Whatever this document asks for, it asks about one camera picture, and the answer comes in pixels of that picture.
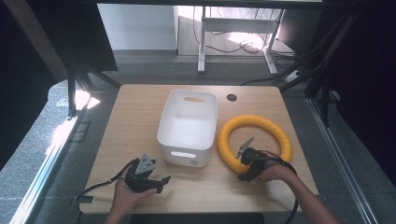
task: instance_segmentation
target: wall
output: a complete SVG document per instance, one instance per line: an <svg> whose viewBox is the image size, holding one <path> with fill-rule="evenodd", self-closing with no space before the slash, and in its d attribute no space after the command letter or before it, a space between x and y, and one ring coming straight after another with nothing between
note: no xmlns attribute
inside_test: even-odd
<svg viewBox="0 0 396 224"><path fill-rule="evenodd" d="M98 4L111 48L177 49L172 6Z"/></svg>

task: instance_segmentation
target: yellow hose coil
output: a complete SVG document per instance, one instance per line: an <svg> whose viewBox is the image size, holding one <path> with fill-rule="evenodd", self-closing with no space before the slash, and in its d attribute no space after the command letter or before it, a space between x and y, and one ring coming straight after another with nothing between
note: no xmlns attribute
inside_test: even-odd
<svg viewBox="0 0 396 224"><path fill-rule="evenodd" d="M266 119L257 115L240 115L228 120L221 128L218 135L218 148L221 157L224 161L235 170L238 174L242 174L248 170L248 167L241 163L235 157L235 154L231 151L229 144L230 133L237 127L242 125L256 125L264 128L268 132L274 135L280 144L280 158L282 160L290 162L292 149L291 143L288 136L283 130L273 123L271 120Z"/></svg>

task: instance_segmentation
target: desk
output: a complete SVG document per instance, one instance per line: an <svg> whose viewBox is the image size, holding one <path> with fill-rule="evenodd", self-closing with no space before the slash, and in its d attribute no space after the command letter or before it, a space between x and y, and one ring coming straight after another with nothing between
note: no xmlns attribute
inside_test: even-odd
<svg viewBox="0 0 396 224"><path fill-rule="evenodd" d="M217 132L229 119L241 114L257 114L278 124L289 136L293 148L291 164L299 177L315 193L318 190L306 163L299 140L292 126L282 96L275 87L235 86L174 86L124 85L108 121L87 187L105 182L128 161L147 153L157 160L157 169L150 179L172 178L161 194L139 204L134 213L224 213L290 211L294 195L281 181L246 183L236 178L219 155L216 141L211 148L210 160L203 168L166 163L157 140L158 127L169 93L173 90L210 92L217 96L219 105ZM228 94L236 95L234 102ZM279 152L276 139L257 127L240 127L230 135L235 154L250 136L256 149ZM107 213L110 210L114 185L96 189L87 195L94 203L81 204L84 213Z"/></svg>

